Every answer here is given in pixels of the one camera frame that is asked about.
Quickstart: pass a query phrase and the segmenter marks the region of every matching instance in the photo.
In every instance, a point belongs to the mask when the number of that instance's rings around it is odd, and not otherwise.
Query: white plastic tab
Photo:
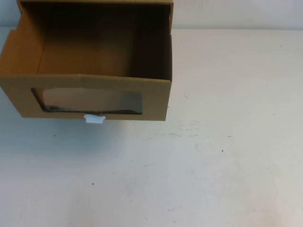
[[[84,115],[86,123],[102,124],[105,120],[105,116],[95,116],[91,114]]]

